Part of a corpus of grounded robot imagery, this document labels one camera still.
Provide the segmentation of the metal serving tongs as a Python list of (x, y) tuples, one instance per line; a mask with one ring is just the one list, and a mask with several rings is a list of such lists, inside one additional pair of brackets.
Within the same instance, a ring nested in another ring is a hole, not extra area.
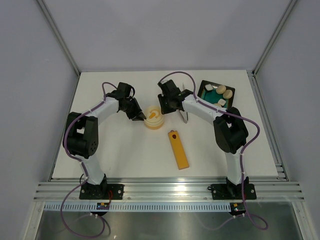
[(185, 84), (182, 83), (181, 85), (181, 91), (178, 94), (178, 102), (179, 102), (179, 107), (178, 107), (178, 112), (182, 118), (182, 121), (187, 124), (189, 120), (188, 113), (184, 110), (183, 107), (183, 101), (185, 98), (189, 95), (188, 90), (186, 90)]

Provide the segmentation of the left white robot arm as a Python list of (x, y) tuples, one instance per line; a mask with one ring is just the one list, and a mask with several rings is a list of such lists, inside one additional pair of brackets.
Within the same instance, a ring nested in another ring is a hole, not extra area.
[(108, 194), (108, 186), (104, 183), (106, 175), (96, 156), (99, 124), (118, 112), (124, 112), (132, 121), (146, 119), (135, 98), (133, 86), (119, 82), (115, 90), (107, 93), (105, 85), (110, 83), (102, 83), (103, 97), (97, 105), (83, 113), (69, 113), (62, 142), (67, 156), (82, 167), (84, 183), (91, 187), (90, 193), (97, 199), (103, 199)]

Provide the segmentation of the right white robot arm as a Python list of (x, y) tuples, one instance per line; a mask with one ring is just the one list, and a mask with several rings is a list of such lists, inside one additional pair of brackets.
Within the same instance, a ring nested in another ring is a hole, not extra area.
[(180, 90), (171, 79), (160, 81), (158, 86), (162, 91), (158, 100), (163, 115), (182, 111), (193, 114), (213, 126), (216, 144), (225, 153), (226, 191), (230, 197), (239, 198), (245, 192), (242, 183), (246, 178), (241, 163), (241, 151), (247, 143), (249, 132), (240, 118), (238, 109), (226, 109), (204, 103), (192, 91)]

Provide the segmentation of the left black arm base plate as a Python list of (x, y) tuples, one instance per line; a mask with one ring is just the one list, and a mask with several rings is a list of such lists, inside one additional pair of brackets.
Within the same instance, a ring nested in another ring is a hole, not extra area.
[(84, 184), (79, 193), (80, 200), (122, 200), (124, 194), (123, 184)]

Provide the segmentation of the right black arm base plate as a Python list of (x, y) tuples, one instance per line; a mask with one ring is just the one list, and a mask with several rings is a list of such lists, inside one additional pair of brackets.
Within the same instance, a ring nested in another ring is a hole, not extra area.
[(213, 200), (242, 200), (243, 196), (245, 200), (256, 200), (257, 194), (255, 185), (252, 183), (244, 183), (234, 185), (231, 184), (212, 184), (208, 187), (212, 194)]

